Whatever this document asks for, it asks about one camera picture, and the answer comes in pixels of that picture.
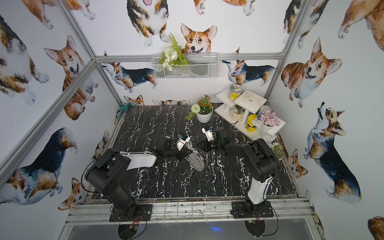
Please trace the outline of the grey canvas sneaker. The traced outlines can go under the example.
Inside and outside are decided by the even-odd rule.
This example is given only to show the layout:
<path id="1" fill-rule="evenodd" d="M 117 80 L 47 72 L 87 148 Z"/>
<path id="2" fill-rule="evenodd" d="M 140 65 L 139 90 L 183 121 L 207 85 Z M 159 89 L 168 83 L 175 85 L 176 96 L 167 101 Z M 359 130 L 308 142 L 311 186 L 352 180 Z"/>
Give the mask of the grey canvas sneaker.
<path id="1" fill-rule="evenodd" d="M 187 156 L 187 161 L 195 170 L 202 171 L 205 168 L 203 157 L 200 155 L 198 150 L 193 147 L 191 142 L 186 142 L 185 147 L 192 151 L 192 153 Z"/>

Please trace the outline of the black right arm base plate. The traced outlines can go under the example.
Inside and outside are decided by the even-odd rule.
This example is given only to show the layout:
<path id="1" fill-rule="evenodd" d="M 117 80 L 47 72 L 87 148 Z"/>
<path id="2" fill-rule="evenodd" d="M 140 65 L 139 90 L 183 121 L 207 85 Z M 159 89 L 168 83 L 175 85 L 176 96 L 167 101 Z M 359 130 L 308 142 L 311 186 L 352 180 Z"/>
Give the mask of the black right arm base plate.
<path id="1" fill-rule="evenodd" d="M 250 201 L 232 202 L 231 215 L 235 219 L 245 218 L 272 218 L 274 212 L 271 203 L 264 201 L 258 205 L 252 204 Z"/>

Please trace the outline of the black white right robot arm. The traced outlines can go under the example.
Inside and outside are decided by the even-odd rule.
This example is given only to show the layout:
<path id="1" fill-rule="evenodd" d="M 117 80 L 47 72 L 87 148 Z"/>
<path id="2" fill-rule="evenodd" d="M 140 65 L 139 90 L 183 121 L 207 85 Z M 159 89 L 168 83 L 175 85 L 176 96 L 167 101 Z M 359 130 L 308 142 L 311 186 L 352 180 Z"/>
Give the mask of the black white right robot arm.
<path id="1" fill-rule="evenodd" d="M 219 151 L 228 157 L 245 161 L 252 176 L 250 190 L 247 193 L 245 207 L 250 211 L 259 210 L 267 204 L 267 190 L 282 168 L 283 164 L 276 157 L 264 139 L 259 138 L 248 143 L 231 143 L 227 131 L 223 127 L 202 129 L 207 140 L 198 144 L 202 150 Z"/>

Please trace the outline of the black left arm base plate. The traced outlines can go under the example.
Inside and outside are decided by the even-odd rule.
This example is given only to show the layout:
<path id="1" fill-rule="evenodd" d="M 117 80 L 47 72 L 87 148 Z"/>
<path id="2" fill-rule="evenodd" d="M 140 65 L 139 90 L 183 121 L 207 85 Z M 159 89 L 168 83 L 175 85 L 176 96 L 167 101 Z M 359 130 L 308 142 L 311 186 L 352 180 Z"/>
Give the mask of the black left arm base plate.
<path id="1" fill-rule="evenodd" d="M 151 204 L 138 204 L 132 205 L 126 211 L 123 211 L 112 205 L 110 207 L 109 222 L 134 222 L 134 221 L 149 221 L 151 219 L 153 205 Z"/>

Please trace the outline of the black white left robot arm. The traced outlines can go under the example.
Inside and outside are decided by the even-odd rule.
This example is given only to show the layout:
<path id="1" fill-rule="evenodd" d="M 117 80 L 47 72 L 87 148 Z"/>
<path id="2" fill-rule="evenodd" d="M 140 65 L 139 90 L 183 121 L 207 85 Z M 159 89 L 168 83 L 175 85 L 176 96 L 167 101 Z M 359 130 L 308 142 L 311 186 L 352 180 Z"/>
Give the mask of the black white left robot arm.
<path id="1" fill-rule="evenodd" d="M 123 213 L 133 212 L 136 201 L 132 194 L 122 187 L 127 172 L 140 168 L 151 168 L 158 159 L 176 158 L 183 160 L 193 151 L 187 147 L 189 136 L 179 136 L 174 142 L 169 135 L 162 136 L 152 150 L 144 152 L 122 152 L 114 148 L 106 150 L 84 170 L 82 178 L 106 197 L 114 209 Z"/>

